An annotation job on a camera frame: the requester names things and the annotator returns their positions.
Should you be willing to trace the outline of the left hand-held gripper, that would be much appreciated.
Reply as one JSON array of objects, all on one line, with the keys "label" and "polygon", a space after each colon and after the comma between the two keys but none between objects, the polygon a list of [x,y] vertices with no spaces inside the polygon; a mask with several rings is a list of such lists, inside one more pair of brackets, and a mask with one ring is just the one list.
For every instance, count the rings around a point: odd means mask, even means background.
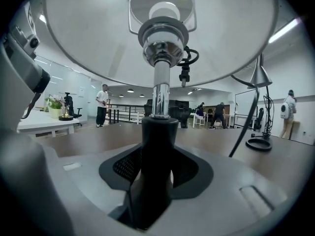
[{"label": "left hand-held gripper", "polygon": [[4,57],[4,47],[13,39],[28,55],[13,55],[13,66],[19,76],[34,93],[43,93],[50,82],[50,75],[33,59],[40,44],[35,30],[31,4],[24,2],[15,12],[8,24],[6,32],[1,37],[1,57]]}]

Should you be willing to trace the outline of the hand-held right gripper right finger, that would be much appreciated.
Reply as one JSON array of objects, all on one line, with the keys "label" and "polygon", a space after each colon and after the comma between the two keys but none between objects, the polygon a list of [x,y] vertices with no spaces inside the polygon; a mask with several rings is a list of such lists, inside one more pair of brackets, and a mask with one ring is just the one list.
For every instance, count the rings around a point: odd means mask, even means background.
[{"label": "hand-held right gripper right finger", "polygon": [[192,147],[144,149],[140,186],[153,236],[245,235],[287,199],[245,163]]}]

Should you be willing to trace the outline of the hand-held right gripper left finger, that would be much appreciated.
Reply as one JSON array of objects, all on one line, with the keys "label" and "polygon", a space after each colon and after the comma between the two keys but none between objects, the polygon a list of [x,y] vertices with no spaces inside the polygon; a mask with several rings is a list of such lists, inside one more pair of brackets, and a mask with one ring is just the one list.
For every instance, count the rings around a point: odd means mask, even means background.
[{"label": "hand-held right gripper left finger", "polygon": [[109,213],[123,203],[125,192],[112,189],[98,173],[103,161],[131,147],[68,157],[59,157],[53,150],[53,184],[68,216],[67,221],[57,226],[55,235],[141,235],[140,231],[109,217]]}]

